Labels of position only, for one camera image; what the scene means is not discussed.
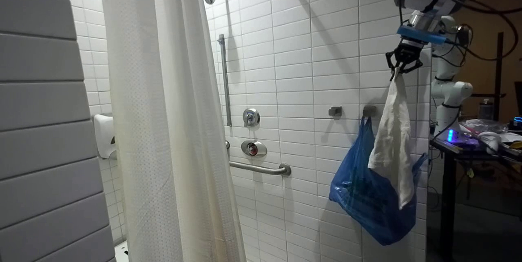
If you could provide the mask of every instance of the blue light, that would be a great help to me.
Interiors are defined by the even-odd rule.
[[[453,130],[452,129],[450,129],[448,132],[448,141],[451,142],[451,140],[453,140]]]

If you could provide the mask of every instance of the vertical grab bar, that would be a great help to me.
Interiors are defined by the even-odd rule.
[[[225,36],[219,35],[218,43],[221,45],[221,62],[223,63],[223,88],[225,91],[225,106],[227,108],[227,126],[232,126],[232,116],[230,113],[230,98],[228,91],[228,75],[227,75],[227,54],[225,48]]]

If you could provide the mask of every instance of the tissue dispenser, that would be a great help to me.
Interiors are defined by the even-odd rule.
[[[94,115],[93,122],[95,125],[96,145],[99,156],[101,158],[116,158],[116,141],[112,114]]]

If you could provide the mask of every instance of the white shower curtain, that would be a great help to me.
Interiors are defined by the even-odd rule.
[[[203,0],[103,8],[131,261],[246,261]]]

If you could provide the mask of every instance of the table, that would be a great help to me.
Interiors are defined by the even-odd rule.
[[[453,225],[455,219],[455,186],[457,160],[498,161],[497,156],[485,150],[459,149],[451,143],[432,139],[429,144],[440,150],[444,157],[444,176],[442,177],[442,206],[440,209],[440,254],[445,262],[453,262]],[[499,150],[499,153],[515,162],[522,162],[522,153],[514,150]]]

